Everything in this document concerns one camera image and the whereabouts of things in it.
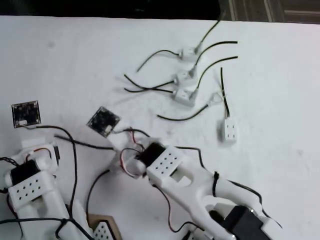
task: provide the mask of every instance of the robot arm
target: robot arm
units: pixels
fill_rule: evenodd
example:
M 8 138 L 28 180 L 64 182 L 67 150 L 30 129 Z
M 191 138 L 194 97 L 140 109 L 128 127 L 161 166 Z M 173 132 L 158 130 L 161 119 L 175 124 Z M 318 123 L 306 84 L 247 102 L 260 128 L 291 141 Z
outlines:
M 139 156 L 150 183 L 181 205 L 207 239 L 281 240 L 282 229 L 263 216 L 259 198 L 250 191 L 193 163 L 180 149 L 153 142 Z M 186 177 L 188 185 L 181 185 Z M 231 200 L 234 205 L 205 203 L 206 196 Z

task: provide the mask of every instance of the small white connector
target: small white connector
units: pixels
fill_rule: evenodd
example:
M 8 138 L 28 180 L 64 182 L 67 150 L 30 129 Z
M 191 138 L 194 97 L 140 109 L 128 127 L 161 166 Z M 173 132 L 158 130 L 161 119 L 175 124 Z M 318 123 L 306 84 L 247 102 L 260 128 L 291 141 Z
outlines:
M 115 240 L 112 235 L 112 230 L 109 228 L 108 224 L 101 221 L 93 232 L 94 240 Z
M 222 124 L 222 141 L 226 144 L 234 144 L 238 140 L 237 125 L 232 118 L 227 117 Z
M 188 107 L 194 107 L 196 105 L 196 99 L 198 96 L 198 90 L 190 91 L 187 89 L 179 88 L 173 92 L 173 99 L 178 103 L 181 103 Z
M 197 83 L 197 66 L 194 66 L 191 70 L 182 71 L 174 75 L 174 84 L 179 87 L 189 87 Z
M 179 58 L 186 62 L 195 62 L 201 53 L 202 44 L 197 47 L 184 47 L 179 51 Z
M 214 92 L 214 93 L 212 93 L 207 104 L 209 107 L 211 107 L 212 105 L 219 104 L 219 103 L 223 102 L 223 100 L 224 100 L 223 97 L 218 92 Z

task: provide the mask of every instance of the black circuit board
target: black circuit board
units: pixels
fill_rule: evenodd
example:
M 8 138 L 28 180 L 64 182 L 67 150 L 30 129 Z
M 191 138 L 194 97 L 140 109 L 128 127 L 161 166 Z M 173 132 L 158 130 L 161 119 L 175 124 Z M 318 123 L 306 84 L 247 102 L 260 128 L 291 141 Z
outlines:
M 11 107 L 14 128 L 41 123 L 38 101 L 13 104 Z
M 101 106 L 87 123 L 87 126 L 106 138 L 120 120 L 119 116 Z

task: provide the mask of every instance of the white table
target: white table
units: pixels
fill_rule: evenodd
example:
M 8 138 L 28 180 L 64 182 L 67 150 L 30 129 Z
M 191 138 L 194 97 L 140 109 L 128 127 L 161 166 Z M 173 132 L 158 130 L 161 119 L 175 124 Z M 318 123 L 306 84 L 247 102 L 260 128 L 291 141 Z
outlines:
M 43 124 L 68 129 L 75 139 L 97 145 L 109 141 L 86 123 L 100 106 L 110 108 L 133 127 L 173 145 L 202 149 L 210 171 L 259 191 L 265 210 L 287 231 L 287 239 L 316 239 L 320 197 L 320 26 L 308 24 L 222 22 L 204 45 L 218 46 L 201 60 L 200 69 L 225 57 L 238 60 L 209 70 L 203 79 L 194 110 L 174 103 L 166 94 L 130 94 L 122 76 L 134 70 L 150 53 L 176 51 L 196 45 L 213 23 L 195 20 L 127 20 L 102 18 L 0 17 L 0 155 L 20 147 L 20 137 L 44 134 L 14 129 L 11 104 L 39 100 Z M 223 147 L 217 128 L 223 104 L 212 106 L 187 122 L 168 122 L 156 114 L 184 117 L 218 91 L 224 66 L 227 99 L 238 123 L 239 141 Z M 187 64 L 173 58 L 153 58 L 134 79 L 154 86 Z M 58 183 L 69 202 L 74 162 L 71 145 L 57 141 L 62 160 Z M 114 156 L 112 151 L 78 147 L 79 183 L 76 197 L 82 203 L 95 176 Z M 1 163 L 1 172 L 7 165 Z M 146 179 L 110 175 L 92 193 L 90 212 L 114 216 L 125 240 L 181 239 L 167 226 L 168 206 Z M 12 218 L 0 196 L 1 219 Z M 173 224 L 187 214 L 173 204 Z M 1 239 L 19 239 L 17 224 L 0 226 Z

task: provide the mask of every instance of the black cable tie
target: black cable tie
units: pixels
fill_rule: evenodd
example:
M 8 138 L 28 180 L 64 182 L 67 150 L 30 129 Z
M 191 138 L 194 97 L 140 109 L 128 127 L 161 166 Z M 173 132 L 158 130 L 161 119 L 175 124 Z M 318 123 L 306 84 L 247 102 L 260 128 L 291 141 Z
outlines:
M 216 186 L 219 179 L 219 173 L 217 171 L 214 172 L 213 176 L 213 186 L 212 186 L 212 195 L 216 198 Z
M 55 237 L 56 237 L 57 239 L 61 239 L 61 238 L 59 237 L 59 232 L 61 231 L 61 229 L 62 229 L 68 222 L 69 222 L 69 220 L 66 219 L 66 218 L 61 219 L 61 224 L 60 224 L 60 226 L 55 230 Z

